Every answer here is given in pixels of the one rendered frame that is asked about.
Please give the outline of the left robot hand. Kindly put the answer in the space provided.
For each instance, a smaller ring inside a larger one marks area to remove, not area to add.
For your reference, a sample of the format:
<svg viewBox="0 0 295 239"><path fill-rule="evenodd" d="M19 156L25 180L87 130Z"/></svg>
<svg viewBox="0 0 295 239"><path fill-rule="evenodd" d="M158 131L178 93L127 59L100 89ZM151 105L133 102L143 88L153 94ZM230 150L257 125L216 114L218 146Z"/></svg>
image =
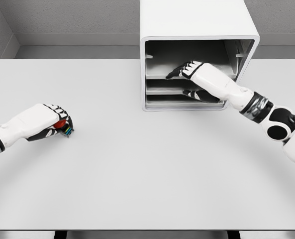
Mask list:
<svg viewBox="0 0 295 239"><path fill-rule="evenodd" d="M25 139L36 141L58 134L53 125L61 120L67 120L73 127L69 114L60 106L52 104L36 104L19 113L18 119L26 125Z"/></svg>

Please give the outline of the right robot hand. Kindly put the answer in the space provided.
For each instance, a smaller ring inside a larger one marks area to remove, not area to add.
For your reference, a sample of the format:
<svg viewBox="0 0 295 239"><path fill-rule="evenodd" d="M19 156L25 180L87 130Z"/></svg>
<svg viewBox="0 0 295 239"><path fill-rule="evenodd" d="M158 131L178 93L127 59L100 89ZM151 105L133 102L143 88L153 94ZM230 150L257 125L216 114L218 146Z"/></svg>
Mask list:
<svg viewBox="0 0 295 239"><path fill-rule="evenodd" d="M166 79L173 77L184 77L199 86L199 90L183 90L183 94L200 102L217 103L239 97L239 86L209 63L194 60L186 62L170 72Z"/></svg>

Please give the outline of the red load switch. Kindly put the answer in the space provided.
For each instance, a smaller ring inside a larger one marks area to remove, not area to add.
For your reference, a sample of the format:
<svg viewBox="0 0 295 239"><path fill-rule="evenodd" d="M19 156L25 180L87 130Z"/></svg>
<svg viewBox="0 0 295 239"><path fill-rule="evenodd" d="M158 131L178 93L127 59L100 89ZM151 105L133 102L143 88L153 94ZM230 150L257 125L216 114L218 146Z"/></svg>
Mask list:
<svg viewBox="0 0 295 239"><path fill-rule="evenodd" d="M61 120L53 125L54 129L65 137L69 137L74 129L69 125L67 120Z"/></svg>

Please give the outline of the grey cabinet drawer tray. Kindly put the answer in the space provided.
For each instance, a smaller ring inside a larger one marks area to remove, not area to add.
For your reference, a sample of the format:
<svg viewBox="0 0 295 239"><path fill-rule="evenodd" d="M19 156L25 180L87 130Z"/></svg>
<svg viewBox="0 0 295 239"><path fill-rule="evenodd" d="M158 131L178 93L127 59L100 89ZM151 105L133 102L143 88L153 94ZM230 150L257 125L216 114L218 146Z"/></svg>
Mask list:
<svg viewBox="0 0 295 239"><path fill-rule="evenodd" d="M185 95L148 95L146 108L149 109L192 109L192 108L222 108L224 101L204 103Z"/></svg>
<svg viewBox="0 0 295 239"><path fill-rule="evenodd" d="M184 62L159 62L156 60L148 59L146 60L146 70L145 75L146 79L165 79L165 77L175 68L182 65ZM211 63L213 66L221 70L228 77L235 79L238 70L239 70L239 62L230 63L228 60L226 63Z"/></svg>

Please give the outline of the white multi-storey storage cabinet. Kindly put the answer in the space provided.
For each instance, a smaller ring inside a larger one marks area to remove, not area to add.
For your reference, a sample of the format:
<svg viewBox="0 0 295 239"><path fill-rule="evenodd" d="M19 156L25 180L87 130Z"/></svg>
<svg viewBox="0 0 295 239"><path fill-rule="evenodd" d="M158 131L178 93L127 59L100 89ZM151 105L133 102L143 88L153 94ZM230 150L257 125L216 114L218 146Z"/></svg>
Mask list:
<svg viewBox="0 0 295 239"><path fill-rule="evenodd" d="M244 0L140 0L140 63L145 111L202 111L226 108L149 109L148 95L184 95L198 86L183 77L146 79L146 60L239 62L239 81L260 36Z"/></svg>

